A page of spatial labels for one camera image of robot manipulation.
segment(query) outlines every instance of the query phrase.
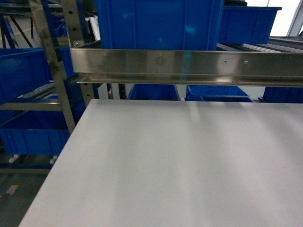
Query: blue storage crate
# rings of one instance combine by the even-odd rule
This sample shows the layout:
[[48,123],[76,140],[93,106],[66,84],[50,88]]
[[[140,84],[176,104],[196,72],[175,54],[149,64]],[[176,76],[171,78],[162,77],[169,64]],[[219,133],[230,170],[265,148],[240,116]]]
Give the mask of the blue storage crate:
[[224,0],[98,0],[102,47],[216,50]]
[[67,37],[68,34],[67,34],[67,27],[66,27],[66,25],[63,25],[62,29],[63,29],[63,36]]
[[20,113],[17,110],[0,110],[0,124]]
[[0,127],[5,152],[58,155],[70,134],[62,112],[26,111]]
[[76,73],[74,72],[73,66],[72,66],[70,48],[69,47],[60,47],[60,51],[61,51],[62,60],[64,63],[67,78],[70,78],[70,77],[76,75]]
[[84,103],[84,102],[80,103],[80,104],[76,107],[76,114],[77,114],[78,119],[80,119],[80,118],[82,117],[82,115],[83,115],[85,109],[86,109],[86,106],[85,106],[85,103]]
[[281,7],[225,6],[219,34],[222,44],[267,44]]
[[65,25],[64,21],[54,21],[53,22],[56,37],[61,37],[63,35],[63,26],[64,25]]
[[207,102],[253,102],[237,86],[188,85],[186,101]]
[[50,78],[42,49],[0,49],[0,104],[49,83]]
[[267,87],[263,100],[267,103],[303,103],[303,88]]
[[134,84],[127,99],[131,100],[180,100],[175,85]]

